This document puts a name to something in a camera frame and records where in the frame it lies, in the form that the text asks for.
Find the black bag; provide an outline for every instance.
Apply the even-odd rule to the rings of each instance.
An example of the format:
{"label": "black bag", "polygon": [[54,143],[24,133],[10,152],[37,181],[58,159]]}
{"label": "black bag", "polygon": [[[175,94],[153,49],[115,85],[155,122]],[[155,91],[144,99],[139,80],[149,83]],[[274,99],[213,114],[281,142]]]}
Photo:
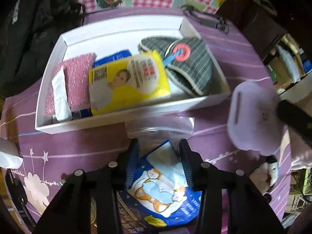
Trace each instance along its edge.
{"label": "black bag", "polygon": [[59,36],[84,16],[74,0],[18,0],[0,28],[0,95],[19,94],[42,77]]}

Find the blue strap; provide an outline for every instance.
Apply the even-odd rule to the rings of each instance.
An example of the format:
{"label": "blue strap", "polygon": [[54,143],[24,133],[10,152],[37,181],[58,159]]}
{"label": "blue strap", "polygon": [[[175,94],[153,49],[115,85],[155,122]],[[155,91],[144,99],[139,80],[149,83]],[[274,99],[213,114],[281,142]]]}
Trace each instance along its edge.
{"label": "blue strap", "polygon": [[165,59],[163,59],[163,66],[166,67],[177,55],[180,55],[181,53],[182,49],[178,49],[174,54],[168,55]]}

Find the pink pouch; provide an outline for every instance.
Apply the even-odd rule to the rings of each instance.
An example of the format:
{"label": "pink pouch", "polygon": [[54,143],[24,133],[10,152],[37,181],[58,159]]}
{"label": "pink pouch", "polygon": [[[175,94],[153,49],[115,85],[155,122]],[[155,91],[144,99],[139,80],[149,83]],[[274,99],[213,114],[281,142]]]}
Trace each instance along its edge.
{"label": "pink pouch", "polygon": [[[90,108],[88,75],[94,58],[95,53],[83,54],[59,62],[55,66],[54,75],[64,67],[67,101],[72,112]],[[49,97],[46,100],[46,116],[55,114],[52,83],[50,85]]]}

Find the baby image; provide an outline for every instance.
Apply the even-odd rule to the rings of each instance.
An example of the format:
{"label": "baby image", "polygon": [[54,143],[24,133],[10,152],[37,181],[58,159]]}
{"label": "baby image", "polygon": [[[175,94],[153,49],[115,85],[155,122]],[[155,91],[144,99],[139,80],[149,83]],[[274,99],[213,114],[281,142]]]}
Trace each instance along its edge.
{"label": "baby image", "polygon": [[114,75],[111,82],[107,78],[93,82],[89,88],[91,107],[101,110],[103,107],[109,105],[112,101],[115,88],[126,85],[130,78],[131,73],[129,70],[121,69]]}

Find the pink ring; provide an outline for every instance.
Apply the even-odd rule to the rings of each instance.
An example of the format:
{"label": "pink ring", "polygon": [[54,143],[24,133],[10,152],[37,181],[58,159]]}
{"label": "pink ring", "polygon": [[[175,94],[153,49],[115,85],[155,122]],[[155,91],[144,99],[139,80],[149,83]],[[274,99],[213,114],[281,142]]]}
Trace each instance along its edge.
{"label": "pink ring", "polygon": [[180,43],[174,47],[174,49],[172,50],[172,53],[174,54],[179,49],[182,49],[182,53],[180,55],[177,55],[175,57],[175,60],[180,61],[180,62],[186,61],[191,55],[191,48],[184,43]]}

